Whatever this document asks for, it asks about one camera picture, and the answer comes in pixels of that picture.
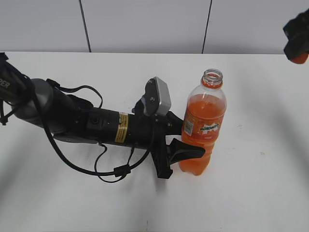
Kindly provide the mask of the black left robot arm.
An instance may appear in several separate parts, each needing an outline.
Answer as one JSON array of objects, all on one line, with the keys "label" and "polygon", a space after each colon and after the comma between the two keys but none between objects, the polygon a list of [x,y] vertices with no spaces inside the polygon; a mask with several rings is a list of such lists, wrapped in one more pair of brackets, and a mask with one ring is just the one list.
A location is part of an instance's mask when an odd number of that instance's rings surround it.
[{"label": "black left robot arm", "polygon": [[166,143],[168,135],[181,134],[183,121],[170,110],[169,89],[160,78],[148,80],[145,93],[130,114],[94,107],[88,100],[74,95],[78,90],[78,87],[62,87],[51,79],[30,79],[8,62],[5,53],[0,55],[0,102],[11,107],[10,112],[1,112],[1,124],[6,125],[10,116],[16,116],[43,128],[57,155],[78,172],[97,176],[102,181],[108,176],[120,181],[140,162],[127,162],[111,172],[87,170],[70,162],[57,141],[144,149],[142,159],[152,156],[157,177],[163,179],[172,175],[172,164],[204,155],[204,148],[177,139]]}]

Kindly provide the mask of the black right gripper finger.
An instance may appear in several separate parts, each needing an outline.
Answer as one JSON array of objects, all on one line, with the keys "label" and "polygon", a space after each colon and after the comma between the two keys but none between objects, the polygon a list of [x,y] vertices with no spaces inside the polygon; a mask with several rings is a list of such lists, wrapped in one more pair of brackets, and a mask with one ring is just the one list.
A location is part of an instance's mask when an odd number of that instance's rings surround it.
[{"label": "black right gripper finger", "polygon": [[283,32],[288,40],[309,33],[309,10],[299,13],[295,18],[289,20],[283,27]]},{"label": "black right gripper finger", "polygon": [[288,42],[283,49],[289,60],[300,57],[304,53],[309,52],[309,33],[297,33],[288,37]]}]

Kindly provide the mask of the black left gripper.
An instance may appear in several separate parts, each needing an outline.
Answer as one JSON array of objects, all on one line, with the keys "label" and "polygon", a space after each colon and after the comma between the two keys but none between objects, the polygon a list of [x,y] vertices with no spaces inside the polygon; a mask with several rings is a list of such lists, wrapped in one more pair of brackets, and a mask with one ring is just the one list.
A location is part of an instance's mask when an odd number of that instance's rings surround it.
[{"label": "black left gripper", "polygon": [[133,117],[129,119],[127,138],[133,141],[134,147],[146,150],[137,162],[130,165],[130,170],[138,167],[150,154],[157,177],[168,179],[173,173],[171,164],[204,155],[204,148],[183,143],[175,138],[169,145],[166,144],[167,135],[182,134],[183,120],[172,111],[160,115],[149,114],[146,109],[146,103],[139,100],[132,109]]}]

